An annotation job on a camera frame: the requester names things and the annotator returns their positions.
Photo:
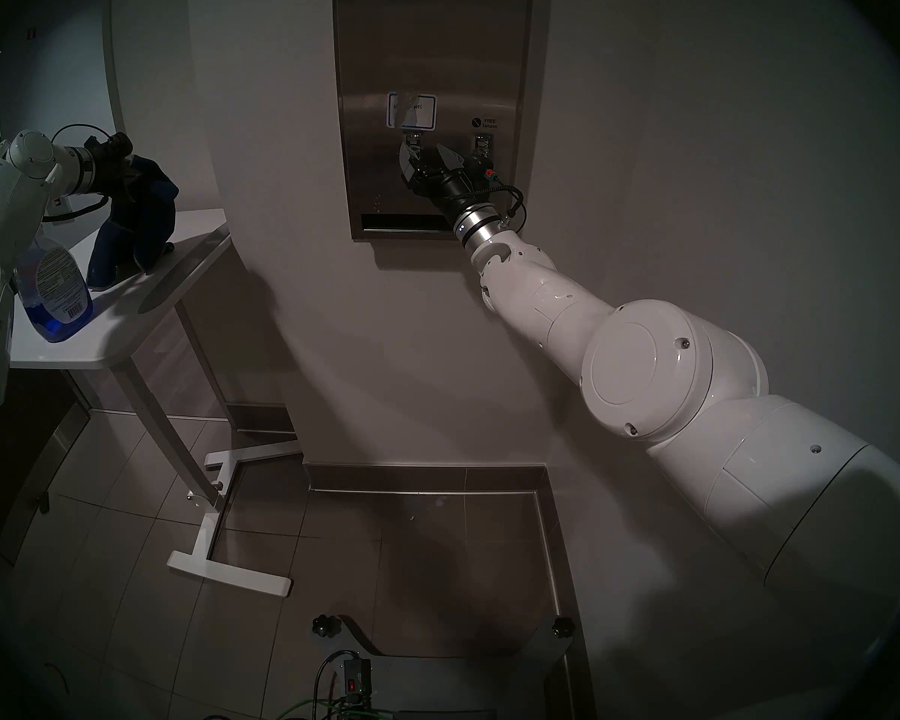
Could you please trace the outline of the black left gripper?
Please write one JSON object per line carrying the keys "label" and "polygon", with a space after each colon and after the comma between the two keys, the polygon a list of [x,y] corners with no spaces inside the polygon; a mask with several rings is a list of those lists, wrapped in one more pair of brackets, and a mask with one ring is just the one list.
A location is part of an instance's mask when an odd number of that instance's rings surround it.
{"label": "black left gripper", "polygon": [[131,198],[137,173],[131,167],[133,145],[125,132],[115,132],[100,141],[91,135],[86,152],[93,163],[92,180],[86,192],[109,198]]}

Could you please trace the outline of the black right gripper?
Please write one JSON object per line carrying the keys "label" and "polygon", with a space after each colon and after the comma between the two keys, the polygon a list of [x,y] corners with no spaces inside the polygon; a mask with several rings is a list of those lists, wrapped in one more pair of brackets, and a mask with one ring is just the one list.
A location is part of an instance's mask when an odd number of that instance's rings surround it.
{"label": "black right gripper", "polygon": [[487,204],[488,194],[464,172],[464,157],[438,144],[438,168],[421,160],[421,147],[404,142],[398,161],[401,177],[414,195],[428,200],[444,218],[459,218],[470,206]]}

